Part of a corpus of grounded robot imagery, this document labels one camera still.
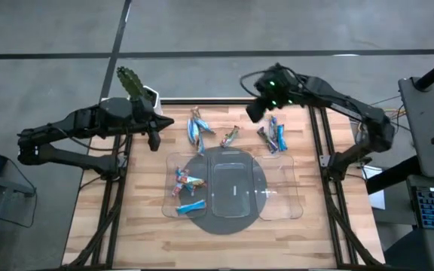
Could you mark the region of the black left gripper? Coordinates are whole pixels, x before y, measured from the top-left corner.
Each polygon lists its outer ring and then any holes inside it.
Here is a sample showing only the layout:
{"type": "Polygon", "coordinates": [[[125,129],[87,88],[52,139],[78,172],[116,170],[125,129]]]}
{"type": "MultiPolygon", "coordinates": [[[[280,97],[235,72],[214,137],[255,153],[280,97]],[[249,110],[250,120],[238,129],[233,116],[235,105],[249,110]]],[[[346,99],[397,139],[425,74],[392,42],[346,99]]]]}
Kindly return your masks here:
{"type": "Polygon", "coordinates": [[[174,119],[155,114],[152,106],[139,106],[136,109],[137,132],[148,132],[148,146],[150,150],[158,151],[161,143],[159,131],[174,124],[174,119]]]}

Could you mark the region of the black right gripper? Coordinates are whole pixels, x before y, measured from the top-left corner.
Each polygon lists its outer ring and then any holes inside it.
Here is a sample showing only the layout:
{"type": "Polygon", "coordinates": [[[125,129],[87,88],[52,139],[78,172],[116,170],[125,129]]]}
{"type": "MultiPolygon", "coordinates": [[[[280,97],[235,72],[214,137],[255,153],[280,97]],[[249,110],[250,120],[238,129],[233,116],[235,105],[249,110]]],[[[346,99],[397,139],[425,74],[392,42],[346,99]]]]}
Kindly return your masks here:
{"type": "Polygon", "coordinates": [[[298,81],[285,66],[276,63],[262,72],[262,76],[254,83],[259,92],[259,98],[246,106],[246,113],[253,123],[259,122],[266,110],[281,109],[294,105],[292,92],[298,86],[298,81]]]}

